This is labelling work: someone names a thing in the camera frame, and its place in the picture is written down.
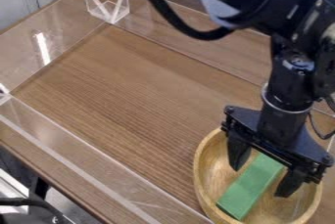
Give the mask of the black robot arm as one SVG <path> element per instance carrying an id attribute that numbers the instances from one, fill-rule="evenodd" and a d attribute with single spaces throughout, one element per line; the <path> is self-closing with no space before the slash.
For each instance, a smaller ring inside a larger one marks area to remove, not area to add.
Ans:
<path id="1" fill-rule="evenodd" d="M 317 184 L 332 155 L 306 132 L 312 104 L 335 109 L 335 0 L 202 0 L 211 19 L 231 31 L 251 27 L 270 39 L 270 75 L 258 111 L 225 108 L 229 164 L 238 170 L 256 149 L 286 166 L 274 195 Z"/>

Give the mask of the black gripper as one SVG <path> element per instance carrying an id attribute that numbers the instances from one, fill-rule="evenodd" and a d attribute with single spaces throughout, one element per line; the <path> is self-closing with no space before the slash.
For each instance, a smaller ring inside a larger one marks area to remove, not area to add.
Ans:
<path id="1" fill-rule="evenodd" d="M 313 97 L 262 94 L 261 99 L 260 110 L 223 108 L 221 129 L 227 137 L 229 164 L 238 171 L 251 149 L 273 158 L 286 167 L 274 196 L 288 198 L 304 183 L 320 183 L 333 157 L 306 131 Z"/>

